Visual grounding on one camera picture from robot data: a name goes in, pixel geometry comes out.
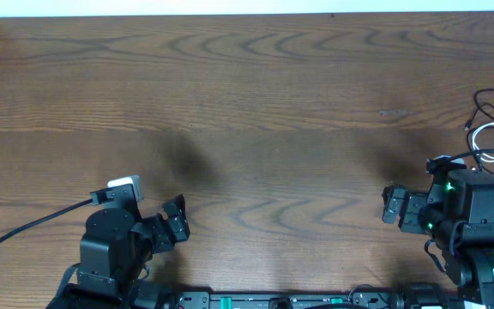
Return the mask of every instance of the wooden tabletop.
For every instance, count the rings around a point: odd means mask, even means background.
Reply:
[[[0,236],[139,174],[142,214],[183,193],[191,229],[152,280],[452,288],[380,195],[466,151],[488,87],[494,13],[0,19]],[[0,245],[0,307],[47,305],[97,209]]]

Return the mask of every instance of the brown wood surface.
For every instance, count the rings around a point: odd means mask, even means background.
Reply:
[[[142,213],[183,193],[192,231],[154,280],[452,288],[380,194],[467,149],[485,87],[494,13],[2,19],[0,236],[137,173]],[[0,307],[46,306],[95,210],[0,245]]]

